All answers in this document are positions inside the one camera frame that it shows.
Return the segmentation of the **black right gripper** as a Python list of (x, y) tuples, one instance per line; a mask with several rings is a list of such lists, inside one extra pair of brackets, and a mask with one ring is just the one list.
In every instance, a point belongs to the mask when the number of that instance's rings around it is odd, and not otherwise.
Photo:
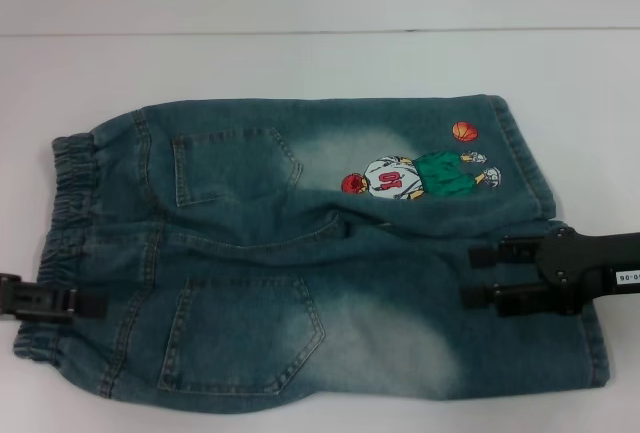
[[(587, 236), (571, 228), (546, 236), (511, 237), (468, 250), (471, 267), (536, 262), (542, 246), (542, 276), (565, 304), (586, 304), (611, 295), (640, 294), (640, 233)], [(501, 317), (553, 310), (553, 295), (543, 283), (476, 284), (459, 288), (466, 309), (493, 306)]]

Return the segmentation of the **blue denim shorts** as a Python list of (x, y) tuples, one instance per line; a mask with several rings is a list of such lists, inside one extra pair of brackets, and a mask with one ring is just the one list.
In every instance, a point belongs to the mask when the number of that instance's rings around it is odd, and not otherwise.
[(559, 228), (503, 99), (204, 100), (52, 144), (37, 280), (101, 319), (25, 322), (16, 356), (104, 398), (206, 413), (323, 392), (455, 400), (606, 384), (595, 310), (501, 318), (468, 252)]

